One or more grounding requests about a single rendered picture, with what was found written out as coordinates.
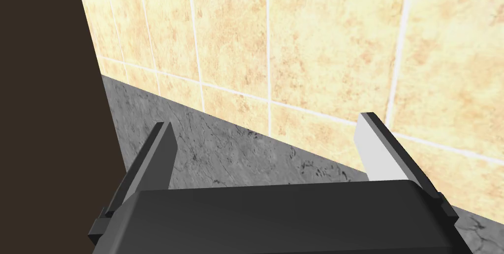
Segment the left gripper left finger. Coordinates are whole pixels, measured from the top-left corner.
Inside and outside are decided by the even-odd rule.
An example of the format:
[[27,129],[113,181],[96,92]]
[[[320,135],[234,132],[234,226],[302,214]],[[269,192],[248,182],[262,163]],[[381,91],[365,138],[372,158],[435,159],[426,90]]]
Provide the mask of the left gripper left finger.
[[93,245],[122,245],[132,220],[144,208],[148,191],[167,190],[177,154],[177,140],[170,122],[157,122],[123,177],[107,207],[88,233]]

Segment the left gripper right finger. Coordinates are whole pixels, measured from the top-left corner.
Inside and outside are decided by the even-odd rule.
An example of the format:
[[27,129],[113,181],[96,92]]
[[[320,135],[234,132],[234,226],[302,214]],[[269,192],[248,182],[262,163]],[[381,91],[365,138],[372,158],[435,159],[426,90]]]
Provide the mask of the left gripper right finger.
[[359,114],[353,139],[369,180],[415,182],[455,225],[459,216],[454,208],[375,113]]

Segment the dark brown cabinet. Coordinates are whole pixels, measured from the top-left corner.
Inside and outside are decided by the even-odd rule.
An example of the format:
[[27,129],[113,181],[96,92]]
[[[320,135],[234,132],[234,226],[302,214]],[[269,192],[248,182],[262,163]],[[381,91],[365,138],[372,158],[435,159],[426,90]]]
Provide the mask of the dark brown cabinet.
[[0,254],[92,254],[124,173],[82,0],[0,0]]

